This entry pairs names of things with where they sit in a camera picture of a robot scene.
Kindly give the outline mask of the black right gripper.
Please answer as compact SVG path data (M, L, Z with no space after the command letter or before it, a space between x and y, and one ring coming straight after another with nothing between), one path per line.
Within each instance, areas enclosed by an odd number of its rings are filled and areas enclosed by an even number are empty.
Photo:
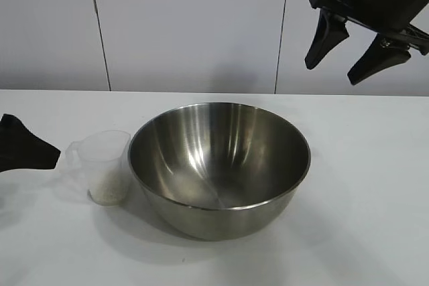
M349 37L351 21L377 35L347 73L352 85L382 70L405 64L410 48L428 53L428 34L411 24L428 0L309 0L319 11L316 33L304 59L312 70L337 45Z

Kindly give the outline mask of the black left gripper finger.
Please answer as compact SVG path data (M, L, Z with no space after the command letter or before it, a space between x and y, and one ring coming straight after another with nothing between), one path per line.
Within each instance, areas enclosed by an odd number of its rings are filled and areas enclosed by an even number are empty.
M54 169L60 150L43 141L14 115L1 117L1 172L14 169Z

